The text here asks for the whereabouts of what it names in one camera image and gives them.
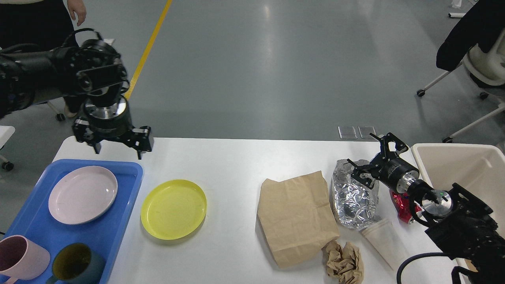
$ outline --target brown paper bag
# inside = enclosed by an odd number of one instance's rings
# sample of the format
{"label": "brown paper bag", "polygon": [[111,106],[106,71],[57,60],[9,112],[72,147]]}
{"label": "brown paper bag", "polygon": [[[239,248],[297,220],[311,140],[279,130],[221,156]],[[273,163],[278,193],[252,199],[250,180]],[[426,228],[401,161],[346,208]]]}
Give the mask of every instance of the brown paper bag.
{"label": "brown paper bag", "polygon": [[315,257],[339,236],[321,171],[261,185],[258,217],[280,268]]}

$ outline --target red wrapper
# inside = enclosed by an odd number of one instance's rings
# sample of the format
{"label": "red wrapper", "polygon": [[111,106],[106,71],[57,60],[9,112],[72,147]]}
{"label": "red wrapper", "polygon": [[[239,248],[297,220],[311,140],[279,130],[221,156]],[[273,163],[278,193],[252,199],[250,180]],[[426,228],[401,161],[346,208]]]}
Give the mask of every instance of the red wrapper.
{"label": "red wrapper", "polygon": [[[414,223],[414,218],[412,217],[412,214],[410,213],[409,210],[409,196],[407,195],[407,193],[398,194],[395,193],[394,191],[390,191],[390,193],[391,193],[391,200],[393,200],[393,204],[396,207],[396,210],[398,211],[398,219],[402,220],[407,224]],[[421,207],[419,207],[419,205],[416,204],[416,213],[419,215],[418,212],[421,212]]]}

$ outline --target human hand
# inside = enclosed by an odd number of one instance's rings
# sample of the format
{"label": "human hand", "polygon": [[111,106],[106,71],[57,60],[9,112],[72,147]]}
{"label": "human hand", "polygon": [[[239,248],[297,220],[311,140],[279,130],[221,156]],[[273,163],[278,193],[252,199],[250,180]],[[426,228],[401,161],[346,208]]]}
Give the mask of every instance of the human hand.
{"label": "human hand", "polygon": [[77,13],[77,26],[80,26],[86,20],[86,6],[82,0],[67,0],[68,12],[70,18],[75,21],[75,14]]}

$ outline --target black pants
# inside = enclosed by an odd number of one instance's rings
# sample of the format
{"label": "black pants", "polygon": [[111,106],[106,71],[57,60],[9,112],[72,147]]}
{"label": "black pants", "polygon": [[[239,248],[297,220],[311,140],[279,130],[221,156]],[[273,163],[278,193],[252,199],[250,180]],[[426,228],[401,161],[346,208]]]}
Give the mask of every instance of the black pants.
{"label": "black pants", "polygon": [[[44,0],[32,4],[0,4],[0,47],[34,43],[41,50],[59,47],[74,31],[62,0]],[[75,37],[70,45],[77,46]],[[83,98],[65,97],[71,112],[77,112]]]}

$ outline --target person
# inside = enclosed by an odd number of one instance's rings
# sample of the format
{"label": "person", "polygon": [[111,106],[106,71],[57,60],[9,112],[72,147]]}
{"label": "person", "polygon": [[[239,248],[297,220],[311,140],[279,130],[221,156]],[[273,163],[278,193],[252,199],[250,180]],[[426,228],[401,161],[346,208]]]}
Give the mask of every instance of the person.
{"label": "person", "polygon": [[[67,7],[62,0],[0,0],[0,48],[34,43],[48,51],[61,46],[74,31],[72,20],[77,26],[86,20],[83,0],[67,0]],[[69,44],[78,46],[74,36]],[[65,115],[76,116],[84,99],[64,99]]]}

